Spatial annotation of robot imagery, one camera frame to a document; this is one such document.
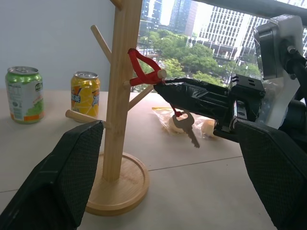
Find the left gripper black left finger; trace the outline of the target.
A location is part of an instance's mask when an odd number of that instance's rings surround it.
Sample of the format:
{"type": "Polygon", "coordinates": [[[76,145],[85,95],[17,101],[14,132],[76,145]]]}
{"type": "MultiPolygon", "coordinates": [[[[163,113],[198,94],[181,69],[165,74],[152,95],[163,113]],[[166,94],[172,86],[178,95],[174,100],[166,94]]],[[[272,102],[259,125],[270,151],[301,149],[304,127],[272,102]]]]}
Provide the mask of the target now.
{"type": "Polygon", "coordinates": [[[104,123],[63,134],[0,214],[0,230],[77,230],[95,179],[104,123]]]}

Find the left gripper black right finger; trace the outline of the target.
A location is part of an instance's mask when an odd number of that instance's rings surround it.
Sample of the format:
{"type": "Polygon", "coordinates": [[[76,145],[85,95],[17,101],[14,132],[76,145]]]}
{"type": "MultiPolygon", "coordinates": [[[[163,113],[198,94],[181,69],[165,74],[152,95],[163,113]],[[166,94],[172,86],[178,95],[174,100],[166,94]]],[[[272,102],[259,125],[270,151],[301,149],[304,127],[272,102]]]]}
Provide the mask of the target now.
{"type": "Polygon", "coordinates": [[[283,131],[235,122],[248,176],[277,230],[307,230],[307,154],[283,131]]]}

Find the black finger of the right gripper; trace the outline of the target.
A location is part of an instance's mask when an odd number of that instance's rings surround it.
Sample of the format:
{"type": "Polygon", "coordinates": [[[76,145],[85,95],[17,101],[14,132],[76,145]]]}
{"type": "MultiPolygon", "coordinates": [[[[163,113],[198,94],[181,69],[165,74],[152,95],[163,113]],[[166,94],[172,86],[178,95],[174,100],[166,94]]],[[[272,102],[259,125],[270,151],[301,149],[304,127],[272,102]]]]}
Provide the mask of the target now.
{"type": "Polygon", "coordinates": [[[165,80],[165,83],[185,83],[194,87],[199,87],[208,92],[216,93],[218,95],[227,96],[228,89],[223,86],[215,85],[201,80],[190,78],[175,78],[171,80],[165,80]]]}
{"type": "Polygon", "coordinates": [[[207,84],[204,87],[189,83],[157,84],[157,93],[176,109],[186,110],[215,120],[223,120],[229,110],[227,89],[207,84]]]}

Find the red keychain with silver key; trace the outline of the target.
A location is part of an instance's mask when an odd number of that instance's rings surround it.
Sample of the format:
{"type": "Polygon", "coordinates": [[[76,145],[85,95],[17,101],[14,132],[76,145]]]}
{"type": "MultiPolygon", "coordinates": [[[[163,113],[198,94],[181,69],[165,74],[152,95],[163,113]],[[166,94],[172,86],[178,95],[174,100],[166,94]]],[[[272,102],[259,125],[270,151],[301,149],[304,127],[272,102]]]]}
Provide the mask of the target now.
{"type": "MultiPolygon", "coordinates": [[[[149,57],[143,56],[137,49],[130,48],[128,50],[128,55],[130,57],[130,61],[134,72],[136,73],[137,77],[132,78],[131,80],[125,81],[125,86],[138,86],[141,84],[148,84],[148,85],[156,85],[159,83],[165,84],[165,79],[167,77],[167,73],[164,69],[161,69],[156,62],[154,62],[149,57]],[[149,65],[153,72],[145,74],[138,62],[138,60],[143,61],[147,65],[149,65]]],[[[194,124],[194,118],[188,111],[177,111],[173,105],[171,105],[174,115],[172,117],[174,125],[177,128],[183,129],[183,131],[188,135],[191,139],[191,143],[194,147],[199,148],[199,142],[192,130],[192,125],[194,124]]]]}

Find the wooden tree stand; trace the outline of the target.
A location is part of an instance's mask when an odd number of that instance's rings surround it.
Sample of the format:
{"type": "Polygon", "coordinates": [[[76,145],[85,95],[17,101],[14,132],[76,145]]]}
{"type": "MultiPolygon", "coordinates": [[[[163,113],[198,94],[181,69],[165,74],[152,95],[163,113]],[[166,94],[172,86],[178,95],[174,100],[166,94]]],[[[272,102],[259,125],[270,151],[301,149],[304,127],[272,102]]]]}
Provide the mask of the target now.
{"type": "Polygon", "coordinates": [[[104,150],[100,152],[86,212],[117,216],[137,207],[145,198],[150,178],[145,165],[123,151],[128,111],[148,95],[147,87],[130,99],[132,65],[128,49],[137,45],[142,0],[110,0],[115,5],[112,47],[97,26],[91,30],[110,62],[104,150]]]}

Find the clear plastic snack bag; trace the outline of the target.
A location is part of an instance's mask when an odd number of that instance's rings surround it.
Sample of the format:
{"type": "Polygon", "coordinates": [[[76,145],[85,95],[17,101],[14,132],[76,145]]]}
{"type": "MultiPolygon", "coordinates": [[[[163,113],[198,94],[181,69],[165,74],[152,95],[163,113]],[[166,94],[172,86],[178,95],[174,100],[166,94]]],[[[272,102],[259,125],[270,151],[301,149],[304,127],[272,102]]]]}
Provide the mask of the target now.
{"type": "MultiPolygon", "coordinates": [[[[170,134],[185,134],[182,129],[177,128],[173,122],[175,114],[171,107],[152,107],[153,113],[158,117],[162,127],[170,134]]],[[[194,124],[192,125],[194,134],[198,138],[216,138],[213,134],[215,121],[213,119],[193,115],[194,124]]]]}

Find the yellow drink can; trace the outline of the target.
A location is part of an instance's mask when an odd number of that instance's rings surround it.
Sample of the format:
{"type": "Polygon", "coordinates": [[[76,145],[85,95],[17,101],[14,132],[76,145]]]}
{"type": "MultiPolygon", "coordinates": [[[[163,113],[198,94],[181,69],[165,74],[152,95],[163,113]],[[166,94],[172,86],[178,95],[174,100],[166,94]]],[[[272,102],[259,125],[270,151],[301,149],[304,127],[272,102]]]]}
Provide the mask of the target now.
{"type": "Polygon", "coordinates": [[[75,72],[71,79],[71,110],[98,118],[100,80],[88,71],[75,72]]]}

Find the green drink can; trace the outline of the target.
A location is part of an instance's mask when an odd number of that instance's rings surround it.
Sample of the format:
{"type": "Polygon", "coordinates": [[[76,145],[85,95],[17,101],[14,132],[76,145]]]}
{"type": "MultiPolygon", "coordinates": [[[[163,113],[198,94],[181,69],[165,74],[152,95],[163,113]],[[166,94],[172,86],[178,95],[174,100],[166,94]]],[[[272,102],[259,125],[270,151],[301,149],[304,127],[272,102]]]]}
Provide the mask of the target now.
{"type": "Polygon", "coordinates": [[[45,114],[43,80],[38,69],[10,67],[5,82],[11,119],[21,124],[39,122],[45,114]]]}

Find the dark window frame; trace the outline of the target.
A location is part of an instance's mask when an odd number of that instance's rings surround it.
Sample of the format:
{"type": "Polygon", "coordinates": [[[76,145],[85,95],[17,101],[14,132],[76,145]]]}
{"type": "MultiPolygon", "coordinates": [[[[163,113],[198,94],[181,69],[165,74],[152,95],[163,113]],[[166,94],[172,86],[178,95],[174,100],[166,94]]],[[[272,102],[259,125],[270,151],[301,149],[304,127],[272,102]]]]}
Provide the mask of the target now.
{"type": "Polygon", "coordinates": [[[275,17],[281,14],[307,17],[307,9],[276,0],[196,0],[213,6],[243,12],[259,17],[275,17]]]}

